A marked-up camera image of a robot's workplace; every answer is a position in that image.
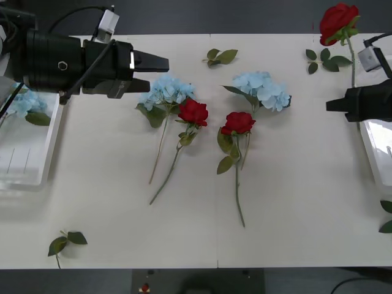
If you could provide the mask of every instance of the hydrangea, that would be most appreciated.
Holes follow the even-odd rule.
[[[17,94],[8,108],[8,114],[15,113],[18,117],[24,118],[28,112],[45,112],[48,105],[46,101],[42,100],[38,93],[31,91],[26,86],[24,93]]]
[[[272,81],[268,72],[248,72],[235,76],[234,87],[246,94],[250,94],[272,111],[281,111],[290,103],[290,96],[285,92],[285,85]]]
[[[139,103],[143,104],[148,111],[154,105],[182,103],[186,97],[195,99],[195,87],[191,84],[181,83],[178,78],[170,75],[162,75],[151,85],[149,93],[143,93],[139,98]]]

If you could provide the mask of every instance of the white table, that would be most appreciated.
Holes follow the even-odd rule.
[[[0,194],[0,268],[56,268],[47,257],[59,230],[82,231],[89,244],[62,253],[63,268],[215,268],[392,265],[392,239],[378,233],[387,219],[356,125],[325,102],[350,86],[340,73],[306,73],[304,50],[320,51],[316,35],[120,36],[136,50],[170,60],[170,73],[196,86],[208,104],[208,127],[179,157],[153,206],[183,126],[170,122],[152,185],[161,131],[135,110],[138,94],[121,100],[75,96],[62,119],[50,184],[41,193]],[[354,37],[356,51],[361,37]],[[200,62],[210,48],[236,48],[229,66]],[[333,55],[348,56],[336,45]],[[285,81],[292,106],[260,110],[241,172],[216,175],[223,157],[216,132],[247,102],[220,85],[250,70]],[[138,74],[154,80],[155,73]]]

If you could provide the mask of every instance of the red rose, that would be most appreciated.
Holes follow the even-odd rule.
[[[222,128],[222,134],[231,135],[233,131],[243,134],[251,130],[256,122],[252,116],[246,112],[232,112],[226,116],[226,125]]]
[[[208,117],[208,110],[206,107],[207,104],[201,104],[192,99],[187,99],[185,105],[179,105],[181,113],[178,117],[189,123],[205,127],[207,126],[205,120]]]
[[[359,10],[355,5],[350,7],[344,3],[339,3],[337,6],[329,8],[325,12],[324,17],[320,23],[320,32],[322,35],[320,43],[324,46],[335,44],[337,40],[331,40],[328,42],[328,44],[325,42],[329,37],[335,35],[338,30],[347,26],[350,21],[352,21],[352,19],[358,15]]]

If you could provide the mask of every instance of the leaf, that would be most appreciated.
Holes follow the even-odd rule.
[[[179,139],[179,143],[183,146],[188,146],[192,143],[196,135],[197,133],[191,133],[189,135],[183,136],[181,139]]]
[[[50,125],[50,117],[42,112],[29,112],[24,119],[35,126]]]
[[[310,49],[306,49],[305,51],[306,56],[310,59],[310,60],[316,60],[317,59],[317,55],[316,52]]]
[[[233,165],[233,159],[230,156],[226,156],[220,161],[218,165],[218,169],[216,170],[216,174],[221,175],[227,172],[230,169],[230,167],[232,167],[232,165]]]
[[[242,95],[246,98],[246,100],[248,100],[248,102],[254,107],[256,108],[258,106],[258,99],[257,97],[254,97],[252,95],[246,94],[244,92],[242,92],[241,90],[237,89],[236,87],[232,87],[232,86],[223,86],[227,91],[230,91],[232,93],[235,94],[239,94]]]
[[[333,62],[332,60],[327,60],[323,62],[323,67],[326,70],[329,70],[330,72],[338,72],[339,71],[339,67],[337,66],[337,64],[335,62]]]
[[[217,56],[216,60],[220,60],[222,64],[229,64],[231,63],[235,56],[237,55],[238,50],[230,49],[222,52],[220,55]]]
[[[165,110],[155,106],[153,106],[151,111],[148,111],[143,104],[139,103],[136,106],[136,109],[140,110],[140,112],[148,119],[150,126],[154,129],[160,127],[167,116]]]
[[[360,19],[360,15],[357,15],[356,17],[354,17],[350,22],[349,22],[349,24],[347,25],[347,27],[348,28],[352,28],[352,27],[354,27],[355,25],[356,25],[356,22]]]
[[[321,61],[327,61],[329,60],[330,56],[331,56],[330,50],[328,48],[325,48],[323,51],[321,51],[320,59]]]
[[[344,56],[333,56],[331,58],[331,61],[334,62],[335,64],[337,64],[337,66],[349,66],[349,65],[353,64],[353,62],[351,62],[351,60],[347,59]]]
[[[380,201],[382,208],[388,212],[388,213],[392,213],[392,202],[390,201],[386,201],[386,200],[381,200]]]
[[[230,157],[234,160],[239,159],[239,150],[238,150],[237,144],[233,144],[232,150],[230,151]]]
[[[218,131],[218,145],[224,153],[230,152],[233,146],[233,139],[232,136],[222,134],[222,128],[219,128]]]
[[[59,254],[67,245],[67,238],[62,236],[54,239],[49,245],[48,256]]]
[[[216,55],[221,52],[218,49],[211,49],[208,53],[207,53],[207,58],[208,59],[215,59]]]
[[[81,232],[68,232],[68,241],[77,245],[87,245],[87,240]]]
[[[385,233],[385,234],[392,233],[392,220],[383,224],[382,227],[380,228],[379,232]]]
[[[317,71],[318,68],[319,65],[316,62],[312,62],[307,68],[307,72],[309,73],[309,75],[312,75]]]
[[[221,63],[220,60],[209,60],[207,62],[209,68],[211,68],[211,66],[216,66],[217,64],[220,64],[220,63]]]

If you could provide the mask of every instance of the black cable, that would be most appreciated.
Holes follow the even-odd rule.
[[[375,41],[380,40],[381,38],[384,38],[384,37],[391,36],[391,35],[392,35],[392,32],[386,32],[385,34],[381,34],[381,35],[379,35],[379,36],[372,37],[372,38],[370,38],[369,40],[365,40],[365,41],[363,41],[363,43],[365,44],[365,47],[369,47],[369,46],[371,46]]]
[[[363,281],[363,280],[379,281],[379,280],[373,279],[373,278],[371,278],[371,277],[353,277],[353,278],[351,278],[351,279],[347,279],[347,280],[344,280],[344,281],[338,283],[338,284],[335,286],[335,288],[333,288],[333,290],[331,291],[331,294],[335,293],[335,291],[336,291],[340,286],[342,286],[342,285],[344,285],[344,284],[346,284],[346,283],[354,282],[354,281]]]
[[[80,89],[81,84],[85,82],[85,80],[91,75],[91,72],[94,68],[97,67],[98,63],[106,56],[111,46],[116,42],[115,39],[111,39],[109,43],[107,43],[106,47],[99,53],[98,57],[94,62],[90,65],[90,67],[85,71],[85,73],[77,80],[77,82],[64,94],[60,97],[60,104],[65,105],[71,97],[71,95],[77,90]]]
[[[14,92],[11,94],[11,97],[7,100],[6,104],[4,104],[4,107],[0,111],[0,119],[2,118],[3,115],[7,113],[8,108],[10,107],[11,103],[15,99],[15,97],[18,95],[20,89],[25,85],[25,83],[20,83],[19,86],[14,90]]]
[[[80,8],[77,8],[77,9],[73,9],[73,10],[71,10],[70,12],[68,12],[67,14],[63,15],[63,16],[62,16],[61,18],[59,18],[58,20],[56,20],[56,21],[52,24],[52,26],[49,28],[48,32],[51,33],[52,30],[54,30],[54,28],[55,28],[63,19],[69,17],[71,14],[74,14],[75,12],[79,12],[79,11],[82,11],[82,10],[87,10],[87,9],[99,9],[99,10],[105,11],[105,10],[110,9],[110,8],[105,7],[105,6],[86,6],[86,7],[80,7]]]

